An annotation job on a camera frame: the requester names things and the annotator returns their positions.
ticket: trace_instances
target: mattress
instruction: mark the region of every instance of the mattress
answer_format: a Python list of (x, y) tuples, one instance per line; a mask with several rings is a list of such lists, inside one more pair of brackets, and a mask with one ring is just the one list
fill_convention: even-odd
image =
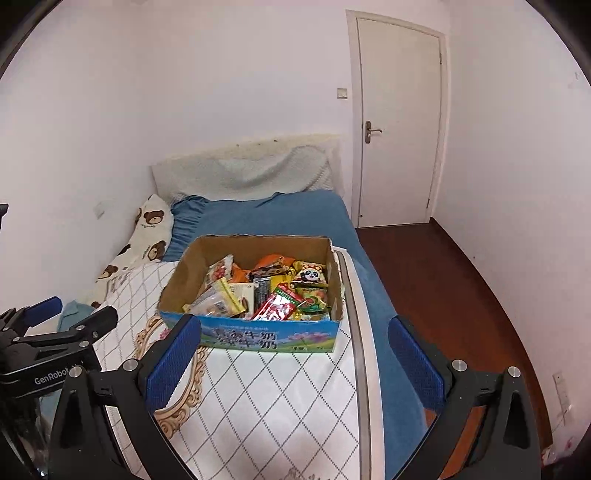
[[(196, 478), (384, 480), (381, 395), (369, 314), (350, 255), (335, 251), (343, 319), (331, 353), (201, 346), (166, 407), (154, 413)], [(124, 275), (106, 299), (117, 309), (119, 322), (95, 343), (103, 369), (142, 358), (166, 336), (169, 330), (154, 306), (176, 265), (142, 265)], [(107, 410), (128, 468), (149, 480), (118, 410)]]
[(426, 432), (424, 409), (388, 344), (388, 322), (394, 307), (363, 250), (341, 198), (328, 190), (276, 193), (238, 202), (190, 196), (171, 208), (173, 236), (163, 261), (178, 261), (202, 235), (327, 236), (353, 258), (367, 303), (378, 358), (384, 416), (385, 477), (403, 466)]

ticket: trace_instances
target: metal screw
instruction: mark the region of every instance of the metal screw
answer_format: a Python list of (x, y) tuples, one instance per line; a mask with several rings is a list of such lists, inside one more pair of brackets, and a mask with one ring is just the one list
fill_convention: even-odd
[(70, 376), (72, 378), (77, 378), (82, 375), (82, 367), (76, 365), (75, 367), (70, 368)]
[(128, 358), (125, 362), (123, 362), (123, 370), (132, 372), (138, 368), (138, 365), (139, 363), (135, 358)]
[(519, 370), (517, 367), (509, 367), (507, 371), (513, 378), (518, 378), (521, 376), (521, 370)]
[(457, 370), (458, 372), (463, 372), (468, 368), (464, 360), (454, 360), (452, 362), (452, 367), (454, 370)]

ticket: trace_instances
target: white wall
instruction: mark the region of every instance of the white wall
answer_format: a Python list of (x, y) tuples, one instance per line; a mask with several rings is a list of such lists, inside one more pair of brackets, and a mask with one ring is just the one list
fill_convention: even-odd
[[(338, 133), (348, 208), (353, 109), (345, 10), (449, 30), (441, 0), (148, 0), (143, 7), (159, 157), (245, 138)], [(338, 87), (349, 89), (349, 100), (336, 98)]]
[(64, 0), (0, 80), (0, 313), (91, 287), (154, 191), (140, 8)]
[(447, 5), (269, 3), (64, 0), (33, 31), (0, 81), (0, 311), (87, 290), (154, 191), (148, 165), (172, 155), (339, 133), (350, 207), (345, 9), (447, 32)]
[(591, 87), (525, 0), (452, 0), (452, 103), (435, 218), (473, 261), (530, 356), (552, 426), (562, 370), (591, 420)]

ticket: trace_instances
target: blue gripper pad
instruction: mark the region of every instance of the blue gripper pad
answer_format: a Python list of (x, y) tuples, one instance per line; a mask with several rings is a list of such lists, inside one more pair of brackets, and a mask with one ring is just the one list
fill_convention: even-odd
[(151, 414), (166, 406), (200, 341), (201, 322), (196, 316), (187, 314), (164, 340), (154, 342), (144, 355), (139, 387)]
[(443, 379), (398, 317), (390, 320), (388, 340), (423, 407), (440, 413), (445, 404)]
[(59, 315), (61, 313), (61, 300), (58, 297), (51, 297), (50, 299), (43, 300), (37, 305), (27, 307), (23, 321), (28, 327), (34, 327), (39, 325), (41, 322), (45, 322), (50, 318)]

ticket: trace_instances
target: snack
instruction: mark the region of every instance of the snack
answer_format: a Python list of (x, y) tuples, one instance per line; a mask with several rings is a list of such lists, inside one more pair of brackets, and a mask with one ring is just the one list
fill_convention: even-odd
[(257, 312), (271, 295), (271, 277), (256, 278), (253, 285), (255, 291), (255, 311)]
[(255, 284), (254, 283), (230, 283), (230, 291), (245, 308), (238, 318), (250, 320), (255, 313)]
[(252, 281), (254, 278), (270, 277), (272, 275), (283, 275), (290, 269), (294, 258), (284, 257), (283, 255), (271, 254), (261, 258), (248, 274)]
[(304, 262), (303, 260), (294, 260), (293, 267), (295, 268), (295, 270), (297, 272), (299, 272), (302, 268), (304, 268), (304, 265), (317, 265), (318, 267), (320, 267), (321, 270), (326, 269), (326, 265), (321, 264), (321, 263), (312, 263), (312, 262)]
[(285, 320), (303, 301), (304, 299), (290, 289), (287, 283), (280, 283), (253, 320)]
[(294, 277), (294, 283), (328, 286), (323, 273), (324, 265), (319, 263), (300, 263), (301, 268)]
[(319, 314), (310, 314), (310, 313), (302, 313), (299, 309), (295, 309), (294, 313), (288, 318), (288, 320), (299, 320), (302, 322), (321, 322), (324, 320), (330, 320), (330, 314), (326, 313), (319, 313)]
[(228, 283), (247, 283), (250, 270), (243, 270), (235, 263), (232, 264), (232, 278)]
[(205, 280), (203, 280), (203, 285), (201, 286), (200, 291), (205, 291), (209, 287), (212, 286), (213, 282), (219, 280), (220, 278), (225, 278), (226, 280), (230, 280), (232, 277), (232, 262), (234, 260), (234, 255), (226, 255), (220, 261), (215, 262), (213, 265), (210, 265), (207, 275), (205, 275)]
[(275, 289), (277, 288), (277, 285), (279, 285), (280, 283), (290, 283), (294, 277), (292, 277), (289, 274), (285, 274), (285, 275), (273, 275), (272, 277), (270, 277), (271, 279), (271, 291), (275, 291)]
[(192, 315), (234, 317), (246, 309), (230, 290), (226, 278), (222, 277), (213, 282), (212, 288), (201, 294), (189, 308), (185, 306), (183, 310)]
[(295, 289), (295, 292), (304, 299), (297, 308), (302, 313), (318, 314), (326, 312), (328, 307), (328, 294), (325, 289), (299, 287)]

